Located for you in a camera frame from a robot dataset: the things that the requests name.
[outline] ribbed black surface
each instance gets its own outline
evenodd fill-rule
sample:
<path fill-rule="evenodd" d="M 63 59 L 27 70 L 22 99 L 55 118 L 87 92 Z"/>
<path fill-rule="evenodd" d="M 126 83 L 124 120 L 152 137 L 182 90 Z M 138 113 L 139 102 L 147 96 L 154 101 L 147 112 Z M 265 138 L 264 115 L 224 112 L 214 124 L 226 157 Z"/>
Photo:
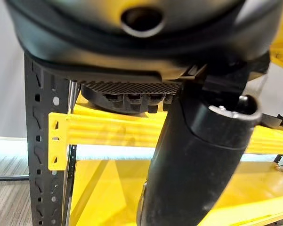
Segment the ribbed black surface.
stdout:
<path fill-rule="evenodd" d="M 86 87 L 105 94 L 175 94 L 180 83 L 88 82 Z"/>

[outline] wooden floor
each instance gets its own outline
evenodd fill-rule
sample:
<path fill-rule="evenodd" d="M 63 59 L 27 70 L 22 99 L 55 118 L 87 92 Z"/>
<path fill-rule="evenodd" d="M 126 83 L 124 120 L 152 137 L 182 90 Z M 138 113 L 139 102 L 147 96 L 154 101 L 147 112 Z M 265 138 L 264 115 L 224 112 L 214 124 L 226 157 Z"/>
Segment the wooden floor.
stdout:
<path fill-rule="evenodd" d="M 246 155 L 243 161 L 272 161 L 274 156 Z M 0 176 L 27 175 L 28 162 L 25 154 L 0 151 Z M 31 226 L 29 182 L 0 182 L 0 226 Z M 270 226 L 283 225 L 283 221 Z"/>

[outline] white wall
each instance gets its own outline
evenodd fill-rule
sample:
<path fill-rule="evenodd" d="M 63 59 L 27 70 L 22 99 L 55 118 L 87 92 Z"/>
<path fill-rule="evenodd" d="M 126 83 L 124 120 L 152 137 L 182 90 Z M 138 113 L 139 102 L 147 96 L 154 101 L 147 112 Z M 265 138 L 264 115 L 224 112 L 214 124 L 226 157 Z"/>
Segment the white wall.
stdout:
<path fill-rule="evenodd" d="M 246 93 L 258 97 L 263 113 L 283 116 L 283 68 L 271 64 L 266 77 L 248 82 Z"/>
<path fill-rule="evenodd" d="M 26 137 L 24 56 L 0 0 L 0 137 Z"/>

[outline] black shelf post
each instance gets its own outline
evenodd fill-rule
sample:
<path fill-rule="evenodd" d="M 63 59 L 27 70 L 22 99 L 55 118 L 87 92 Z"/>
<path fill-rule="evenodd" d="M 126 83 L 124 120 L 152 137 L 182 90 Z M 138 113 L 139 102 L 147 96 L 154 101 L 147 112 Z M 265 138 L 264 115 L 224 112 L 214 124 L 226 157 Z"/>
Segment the black shelf post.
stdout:
<path fill-rule="evenodd" d="M 69 80 L 49 74 L 27 54 L 24 61 L 32 224 L 60 226 L 64 171 L 48 170 L 48 114 L 67 113 Z"/>

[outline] black cylindrical housing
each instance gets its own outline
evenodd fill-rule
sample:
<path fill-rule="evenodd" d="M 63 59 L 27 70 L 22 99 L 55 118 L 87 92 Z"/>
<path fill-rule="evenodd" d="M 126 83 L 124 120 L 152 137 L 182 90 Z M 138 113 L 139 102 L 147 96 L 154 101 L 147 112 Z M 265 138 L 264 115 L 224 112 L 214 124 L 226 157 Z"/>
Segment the black cylindrical housing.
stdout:
<path fill-rule="evenodd" d="M 215 111 L 189 90 L 174 98 L 149 168 L 139 225 L 200 223 L 225 189 L 260 120 L 255 100 L 247 99 L 243 114 Z"/>

